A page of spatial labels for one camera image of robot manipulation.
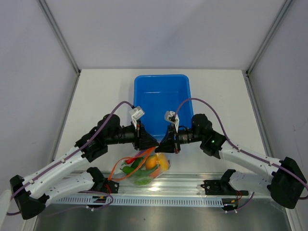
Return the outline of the green cucumber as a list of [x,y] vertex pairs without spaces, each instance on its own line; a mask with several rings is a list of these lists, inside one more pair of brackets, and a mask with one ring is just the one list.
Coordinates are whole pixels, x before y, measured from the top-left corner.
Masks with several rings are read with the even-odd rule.
[[126,175],[130,174],[134,169],[138,167],[138,165],[142,162],[143,157],[136,158],[130,166],[126,165],[123,168],[121,168],[122,172]]

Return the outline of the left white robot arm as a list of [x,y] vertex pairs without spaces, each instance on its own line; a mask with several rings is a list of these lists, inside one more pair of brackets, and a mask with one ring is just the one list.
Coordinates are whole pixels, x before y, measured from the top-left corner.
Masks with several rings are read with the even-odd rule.
[[62,157],[31,175],[16,175],[10,179],[18,214],[24,220],[31,219],[52,202],[78,192],[118,193],[119,183],[109,180],[97,167],[90,167],[74,178],[66,176],[106,154],[109,145],[126,143],[132,143],[138,151],[158,146],[140,120],[125,127],[120,125],[117,115],[105,115]]

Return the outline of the green chili pepper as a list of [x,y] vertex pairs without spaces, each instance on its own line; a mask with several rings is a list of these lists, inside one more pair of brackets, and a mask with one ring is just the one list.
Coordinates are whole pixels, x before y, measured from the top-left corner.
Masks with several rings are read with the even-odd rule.
[[150,174],[152,174],[153,172],[155,172],[157,169],[159,169],[160,165],[156,165],[155,167],[148,169],[148,170],[142,170],[142,169],[138,169],[136,172],[134,172],[132,174],[132,176],[136,176],[136,177],[147,177]]

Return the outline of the yellow orange mango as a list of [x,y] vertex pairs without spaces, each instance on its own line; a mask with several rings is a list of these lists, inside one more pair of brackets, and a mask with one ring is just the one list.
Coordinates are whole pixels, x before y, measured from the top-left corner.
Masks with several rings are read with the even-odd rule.
[[157,154],[158,162],[161,167],[162,171],[169,170],[169,160],[167,159],[166,155],[164,153],[158,153]]

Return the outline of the red chili pepper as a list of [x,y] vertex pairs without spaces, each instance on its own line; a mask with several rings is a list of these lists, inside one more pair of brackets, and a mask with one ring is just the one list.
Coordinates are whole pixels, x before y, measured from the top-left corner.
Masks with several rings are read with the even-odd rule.
[[126,162],[127,165],[129,165],[129,164],[133,163],[136,159],[137,159],[137,157],[133,157],[133,158],[126,160],[125,162]]

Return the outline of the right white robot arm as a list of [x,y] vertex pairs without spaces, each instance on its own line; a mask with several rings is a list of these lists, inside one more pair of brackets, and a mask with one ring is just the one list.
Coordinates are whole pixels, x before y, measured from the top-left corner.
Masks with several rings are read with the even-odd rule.
[[217,181],[206,180],[202,184],[207,195],[236,195],[260,193],[269,195],[279,205],[295,208],[307,184],[298,164],[287,157],[284,160],[246,151],[232,143],[211,126],[192,126],[176,131],[168,126],[165,137],[155,149],[157,153],[179,153],[182,144],[199,142],[200,149],[208,156],[233,162],[248,169],[242,173],[228,169]]

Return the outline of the clear orange zip bag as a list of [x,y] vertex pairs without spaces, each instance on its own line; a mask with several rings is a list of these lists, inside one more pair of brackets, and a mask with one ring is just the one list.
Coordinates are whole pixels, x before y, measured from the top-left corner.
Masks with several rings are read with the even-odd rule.
[[[138,169],[142,169],[142,170],[146,170],[145,168],[145,162],[147,160],[147,158],[151,155],[156,155],[157,156],[158,153],[155,153],[154,151],[154,148],[149,148],[145,151],[140,151],[138,152],[136,155],[134,156],[129,156],[129,157],[123,157],[121,159],[119,159],[115,165],[113,166],[112,170],[111,170],[111,173],[108,177],[109,180],[112,180],[112,181],[115,181],[115,182],[121,182],[121,181],[125,181],[125,182],[128,182],[128,183],[132,183],[132,179],[133,178],[139,178],[139,177],[136,177],[136,176],[132,176],[132,174],[134,172],[136,172]],[[123,168],[124,166],[126,166],[126,160],[130,159],[130,158],[133,158],[133,157],[143,157],[143,160],[142,162],[138,165],[138,167],[136,169],[134,169],[130,174],[126,175],[125,173],[122,172],[121,168]],[[158,178],[159,176],[161,176],[162,174],[164,174],[165,172],[167,171],[162,171],[161,170],[161,167],[159,167],[159,169],[157,169],[155,172],[153,172],[152,174],[150,174],[148,177],[151,177],[154,179]]]

